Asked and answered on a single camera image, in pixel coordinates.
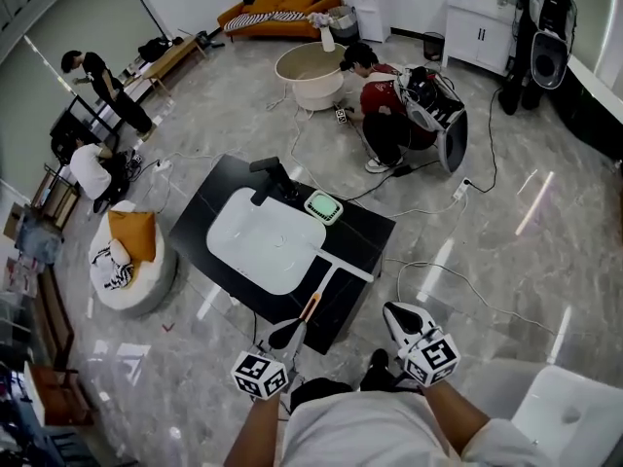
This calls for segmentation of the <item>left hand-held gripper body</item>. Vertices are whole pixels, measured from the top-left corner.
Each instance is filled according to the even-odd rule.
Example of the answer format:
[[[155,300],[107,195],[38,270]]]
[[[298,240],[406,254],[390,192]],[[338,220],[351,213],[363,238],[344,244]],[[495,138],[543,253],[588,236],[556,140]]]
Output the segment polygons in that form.
[[[240,392],[269,400],[291,386],[298,353],[294,349],[270,352],[251,346],[238,355],[231,369],[232,379]]]

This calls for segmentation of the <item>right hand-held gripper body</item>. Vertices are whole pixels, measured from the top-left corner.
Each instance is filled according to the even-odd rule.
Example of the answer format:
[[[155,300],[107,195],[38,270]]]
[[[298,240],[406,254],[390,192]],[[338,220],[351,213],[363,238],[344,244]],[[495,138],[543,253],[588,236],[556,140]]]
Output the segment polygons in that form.
[[[398,351],[403,371],[422,387],[449,377],[458,367],[460,354],[450,334],[435,330]]]

